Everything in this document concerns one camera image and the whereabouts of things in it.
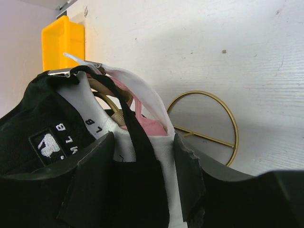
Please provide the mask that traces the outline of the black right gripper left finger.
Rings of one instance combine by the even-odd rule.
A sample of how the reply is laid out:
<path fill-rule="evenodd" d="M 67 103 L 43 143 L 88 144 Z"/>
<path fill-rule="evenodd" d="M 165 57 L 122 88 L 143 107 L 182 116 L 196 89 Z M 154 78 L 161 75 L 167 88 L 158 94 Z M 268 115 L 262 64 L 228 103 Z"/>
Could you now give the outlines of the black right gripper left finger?
<path fill-rule="evenodd" d="M 108 133 L 45 168 L 1 176 L 1 227 L 99 228 L 113 154 Z"/>

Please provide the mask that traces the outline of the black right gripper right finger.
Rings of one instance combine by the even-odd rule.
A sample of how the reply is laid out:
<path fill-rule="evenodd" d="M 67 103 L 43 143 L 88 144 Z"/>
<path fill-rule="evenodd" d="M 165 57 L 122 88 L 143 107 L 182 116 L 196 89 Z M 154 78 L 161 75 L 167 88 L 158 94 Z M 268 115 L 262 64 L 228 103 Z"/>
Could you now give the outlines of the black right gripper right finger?
<path fill-rule="evenodd" d="M 203 154 L 174 137 L 182 218 L 190 228 L 301 228 L 303 171 L 251 176 Z"/>

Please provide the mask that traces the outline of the black cap white logo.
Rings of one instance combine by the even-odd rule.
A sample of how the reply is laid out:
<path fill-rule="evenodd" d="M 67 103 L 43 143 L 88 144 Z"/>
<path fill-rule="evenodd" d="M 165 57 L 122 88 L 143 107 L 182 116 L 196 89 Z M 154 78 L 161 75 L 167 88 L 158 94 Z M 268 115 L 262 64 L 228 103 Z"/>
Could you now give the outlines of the black cap white logo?
<path fill-rule="evenodd" d="M 78 66 L 70 77 L 51 76 L 47 72 L 38 75 L 29 83 L 21 102 L 1 118 L 0 177 L 35 172 L 79 153 L 97 141 L 79 112 L 56 91 L 60 85 L 78 85 L 76 75 L 79 72 L 89 73 L 90 70 Z M 106 76 L 98 76 L 97 80 L 118 97 L 130 133 L 140 130 L 141 125 L 113 81 Z"/>

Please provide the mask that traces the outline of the beige cap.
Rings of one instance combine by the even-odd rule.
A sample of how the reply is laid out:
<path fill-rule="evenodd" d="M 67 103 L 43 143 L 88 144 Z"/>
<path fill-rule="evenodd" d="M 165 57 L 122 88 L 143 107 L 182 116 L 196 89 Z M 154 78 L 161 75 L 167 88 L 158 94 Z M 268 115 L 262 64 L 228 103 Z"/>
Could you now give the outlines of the beige cap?
<path fill-rule="evenodd" d="M 98 82 L 96 79 L 93 79 L 92 77 L 88 78 L 88 82 L 91 89 L 93 89 L 93 95 L 102 99 L 113 111 L 113 114 L 110 115 L 111 119 L 115 121 L 118 126 L 125 127 L 126 124 L 124 121 L 124 115 L 122 110 L 120 110 L 118 106 L 109 98 L 117 98 L 117 96 L 113 92 L 111 92 L 105 85 Z M 122 90 L 118 86 L 116 86 L 116 90 L 123 96 L 125 102 L 130 107 L 133 102 L 133 95 L 129 91 Z"/>

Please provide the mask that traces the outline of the pink cap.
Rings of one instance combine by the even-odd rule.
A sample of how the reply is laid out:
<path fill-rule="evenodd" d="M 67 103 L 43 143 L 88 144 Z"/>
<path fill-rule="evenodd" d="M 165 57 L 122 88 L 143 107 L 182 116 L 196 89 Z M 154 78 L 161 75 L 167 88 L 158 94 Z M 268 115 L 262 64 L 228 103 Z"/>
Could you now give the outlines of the pink cap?
<path fill-rule="evenodd" d="M 140 102 L 140 100 L 129 90 L 129 88 L 124 85 L 122 82 L 120 82 L 117 79 L 114 79 L 113 77 L 111 77 L 111 79 L 113 80 L 114 84 L 122 89 L 124 92 L 128 92 L 131 94 L 132 99 L 135 101 L 135 117 L 138 120 L 139 124 L 141 125 L 141 127 L 144 129 L 144 131 L 146 132 L 146 134 L 148 136 L 166 136 L 167 132 L 166 130 L 163 128 L 163 126 L 161 125 L 161 123 L 159 123 L 156 120 L 152 120 L 149 118 L 146 118 L 142 115 L 142 103 Z"/>

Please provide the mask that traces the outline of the yellow plastic tray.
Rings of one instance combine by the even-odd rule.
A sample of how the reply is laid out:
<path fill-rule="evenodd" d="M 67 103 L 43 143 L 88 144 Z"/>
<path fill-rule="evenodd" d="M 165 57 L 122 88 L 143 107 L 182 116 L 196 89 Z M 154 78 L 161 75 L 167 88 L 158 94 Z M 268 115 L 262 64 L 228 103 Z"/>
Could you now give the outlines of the yellow plastic tray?
<path fill-rule="evenodd" d="M 68 16 L 43 28 L 41 39 L 44 71 L 77 66 L 78 63 L 65 57 L 65 53 L 85 58 L 85 27 L 71 22 Z"/>

